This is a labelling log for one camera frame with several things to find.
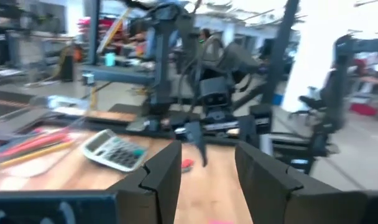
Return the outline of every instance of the ceiling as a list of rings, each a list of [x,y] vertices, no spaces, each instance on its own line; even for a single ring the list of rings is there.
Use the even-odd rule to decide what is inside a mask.
[[[155,0],[137,0],[147,4],[156,3]],[[181,1],[188,11],[195,8],[197,0]],[[300,30],[301,24],[306,21],[307,5],[310,0],[301,1],[297,13],[297,24],[293,29]],[[374,30],[378,32],[378,0],[341,0],[353,1],[357,7],[352,19],[352,30]],[[202,0],[197,14],[213,16],[227,21],[240,22],[246,26],[265,26],[279,24],[284,14],[286,0]]]

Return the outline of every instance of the workbench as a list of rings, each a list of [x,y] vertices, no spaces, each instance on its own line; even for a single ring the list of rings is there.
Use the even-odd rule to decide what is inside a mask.
[[[133,119],[133,114],[110,112],[94,112],[91,116]],[[148,148],[147,159],[171,142],[139,136],[122,137]],[[234,149],[209,145],[208,157],[208,166],[202,167],[198,150],[188,144],[182,147],[182,159],[193,159],[195,164],[190,172],[182,174],[175,224],[252,223],[236,173]],[[0,190],[106,189],[126,175],[89,161],[76,147],[44,174],[29,178],[0,173]]]
[[[369,100],[378,100],[378,94],[372,93],[372,89],[378,86],[378,78],[361,77],[358,78],[352,87],[351,103],[367,103]]]

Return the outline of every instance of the black cable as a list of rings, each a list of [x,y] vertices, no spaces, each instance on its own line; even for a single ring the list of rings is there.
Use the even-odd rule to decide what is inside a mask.
[[[103,88],[106,88],[110,84],[112,84],[112,82],[107,82],[104,85],[101,85],[101,86],[95,88],[95,93],[98,92],[98,91],[100,91],[100,90],[102,90]],[[81,97],[81,99],[84,100],[84,99],[87,99],[90,96],[91,96],[91,93],[87,93],[86,95],[84,95],[83,97]]]
[[[265,83],[258,84],[253,89],[248,91],[244,96],[240,97],[240,99],[233,102],[233,111],[236,111],[238,108],[244,106],[246,103],[250,102],[255,97],[261,95],[264,92],[264,88]]]
[[[201,50],[200,57],[199,58],[196,58],[196,57],[193,58],[192,61],[189,62],[189,64],[182,70],[182,74],[181,74],[181,77],[180,77],[179,83],[178,83],[178,104],[180,105],[180,109],[181,109],[182,112],[185,112],[185,110],[183,109],[183,102],[182,102],[182,83],[183,83],[184,76],[188,74],[186,71],[197,60],[196,69],[195,69],[195,80],[193,82],[194,85],[195,85],[194,88],[193,88],[193,98],[192,98],[192,101],[191,101],[190,109],[189,109],[189,111],[186,112],[186,113],[193,113],[193,111],[195,110],[196,104],[197,104],[197,100],[198,100],[198,92],[199,92],[199,85],[200,85],[200,81],[201,81],[201,72],[202,72],[201,71],[202,61],[205,60],[207,47],[214,42],[218,42],[220,47],[222,47],[222,49],[224,48],[223,43],[222,43],[221,39],[219,38],[219,36],[212,35],[203,44],[203,48]]]
[[[253,76],[250,75],[250,74],[248,74],[248,75],[249,75],[249,79],[247,80],[247,83],[243,87],[237,88],[236,91],[242,93],[242,92],[246,91],[250,87],[250,84],[251,84],[251,81],[253,79]]]

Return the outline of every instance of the wooden tabletop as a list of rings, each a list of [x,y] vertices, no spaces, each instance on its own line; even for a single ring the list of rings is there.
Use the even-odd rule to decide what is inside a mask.
[[[92,116],[133,119],[132,114],[106,112],[94,112]],[[170,143],[139,136],[122,137],[146,147],[147,159]],[[202,167],[198,149],[188,144],[182,147],[183,159],[193,159],[195,165],[189,173],[182,174],[175,224],[252,223],[237,177],[234,149],[209,145],[207,150],[209,163]],[[106,189],[126,175],[90,162],[74,148],[46,173],[35,177],[0,172],[0,190]]]

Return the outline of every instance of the floor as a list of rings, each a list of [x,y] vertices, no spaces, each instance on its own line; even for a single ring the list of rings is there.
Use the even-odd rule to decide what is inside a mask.
[[[116,103],[138,105],[143,96],[132,94],[132,85],[123,83],[99,82],[105,87],[98,93],[98,109],[108,110]],[[65,95],[82,97],[85,88],[80,83],[59,83],[39,88],[25,89],[15,85],[3,88],[15,89],[35,95]],[[245,114],[245,107],[237,114]],[[274,131],[287,131],[286,126],[296,127],[301,133],[307,133],[303,121],[296,119],[287,121],[287,113],[275,108],[279,121],[274,123]],[[333,136],[333,142],[339,147],[340,153],[329,158],[318,160],[311,176],[341,190],[372,189],[378,190],[378,120],[348,113],[348,122],[344,129]]]

